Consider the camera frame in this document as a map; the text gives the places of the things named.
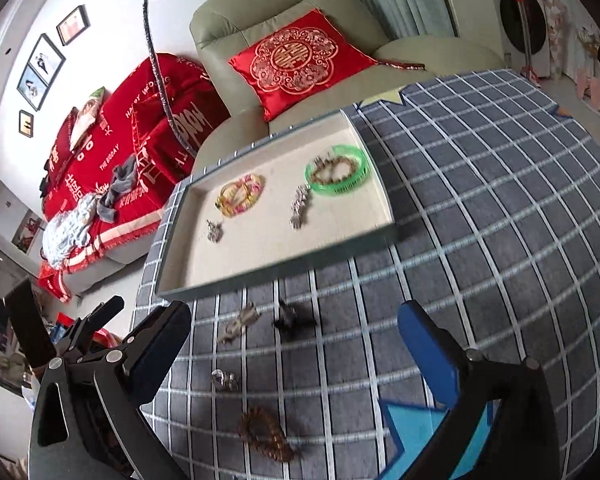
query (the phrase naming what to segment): green wristband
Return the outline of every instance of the green wristband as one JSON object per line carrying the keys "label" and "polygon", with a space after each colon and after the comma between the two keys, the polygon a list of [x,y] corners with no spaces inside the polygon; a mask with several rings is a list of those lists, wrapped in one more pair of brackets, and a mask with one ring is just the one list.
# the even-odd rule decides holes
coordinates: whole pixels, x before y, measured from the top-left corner
{"label": "green wristband", "polygon": [[365,153],[356,148],[355,146],[349,146],[347,144],[338,144],[331,148],[331,153],[335,156],[346,156],[356,161],[357,169],[349,178],[338,182],[337,184],[318,184],[316,182],[311,183],[311,174],[314,170],[313,164],[307,164],[304,168],[304,178],[310,184],[311,191],[321,195],[339,195],[348,193],[356,189],[362,184],[367,175],[369,174],[368,161],[366,160]]}

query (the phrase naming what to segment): floor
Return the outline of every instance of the floor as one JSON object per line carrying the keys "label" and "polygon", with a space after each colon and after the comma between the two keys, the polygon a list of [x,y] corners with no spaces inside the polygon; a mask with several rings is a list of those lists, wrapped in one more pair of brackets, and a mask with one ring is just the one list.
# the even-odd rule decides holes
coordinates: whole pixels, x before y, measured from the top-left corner
{"label": "floor", "polygon": [[[564,76],[559,80],[545,80],[542,89],[560,106],[573,115],[593,136],[600,145],[600,117],[589,110],[575,94],[575,84]],[[107,301],[113,295],[119,295],[125,300],[125,309],[110,321],[106,328],[119,336],[125,336],[130,329],[131,315],[136,306],[136,293],[142,276],[144,258],[126,266],[124,269],[109,276],[85,292],[81,298],[74,298],[69,304],[54,303],[48,309],[50,316],[64,312],[70,317],[84,317],[92,312],[101,302]]]}

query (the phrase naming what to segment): table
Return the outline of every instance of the table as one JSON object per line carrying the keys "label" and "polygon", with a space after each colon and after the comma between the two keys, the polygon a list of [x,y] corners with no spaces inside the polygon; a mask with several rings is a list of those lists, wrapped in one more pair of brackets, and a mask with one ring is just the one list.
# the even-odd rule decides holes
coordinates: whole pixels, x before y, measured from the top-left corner
{"label": "table", "polygon": [[[377,476],[395,452],[378,398],[432,403],[396,329],[405,298],[492,360],[542,363],[565,475],[600,440],[600,148],[508,70],[410,85],[394,100],[346,113],[389,191],[399,243],[191,305],[190,337],[142,411],[192,478]],[[197,177],[166,206],[134,324],[165,303],[157,266]],[[270,324],[278,298],[314,314],[315,331],[281,339]],[[250,301],[262,318],[219,348],[219,328]],[[242,391],[212,390],[215,368],[240,375]],[[237,427],[251,406],[279,415],[298,460],[246,448]]]}

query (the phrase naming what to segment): sofa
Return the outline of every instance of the sofa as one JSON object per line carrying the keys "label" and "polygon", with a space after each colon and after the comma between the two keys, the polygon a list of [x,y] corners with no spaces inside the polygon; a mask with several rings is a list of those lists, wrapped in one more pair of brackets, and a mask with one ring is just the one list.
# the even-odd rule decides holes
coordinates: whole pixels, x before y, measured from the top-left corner
{"label": "sofa", "polygon": [[[315,7],[364,54],[375,59],[424,63],[426,69],[373,66],[265,122],[253,88],[228,61]],[[384,91],[440,75],[504,67],[496,53],[464,38],[413,36],[390,41],[360,0],[207,0],[194,12],[190,31],[198,57],[231,113],[202,144],[194,171],[269,134]]]}

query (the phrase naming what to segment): black picture frame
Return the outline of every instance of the black picture frame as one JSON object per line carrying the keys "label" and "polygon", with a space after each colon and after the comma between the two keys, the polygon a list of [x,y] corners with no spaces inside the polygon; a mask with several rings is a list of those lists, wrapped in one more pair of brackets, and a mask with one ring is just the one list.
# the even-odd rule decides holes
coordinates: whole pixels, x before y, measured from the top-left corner
{"label": "black picture frame", "polygon": [[[25,116],[29,120],[29,131],[23,131],[22,129],[22,118]],[[26,110],[20,110],[18,114],[18,131],[23,134],[25,137],[33,137],[33,114],[30,114]]]}
{"label": "black picture frame", "polygon": [[[49,66],[46,66],[44,63],[39,64],[39,58],[42,55],[46,56],[45,59],[49,63]],[[17,87],[20,95],[24,97],[35,111],[39,111],[42,108],[46,95],[65,61],[66,58],[49,39],[48,35],[40,34],[18,80]]]}
{"label": "black picture frame", "polygon": [[[73,16],[76,12],[80,13],[80,18],[82,20],[82,23],[84,24],[84,27],[80,29],[80,31],[78,31],[76,34],[74,34],[72,37],[70,37],[68,39],[68,41],[65,41],[64,35],[62,34],[62,31],[60,29],[60,27],[71,17]],[[71,12],[69,12],[64,19],[58,23],[56,25],[56,32],[58,33],[58,38],[60,38],[60,43],[62,43],[62,46],[67,46],[68,44],[70,44],[73,40],[75,40],[75,38],[77,38],[78,36],[80,36],[85,30],[87,30],[89,27],[91,27],[91,23],[89,23],[89,19],[87,17],[87,12],[84,9],[84,5],[78,5],[77,7],[75,7],[74,10],[72,10]]]}

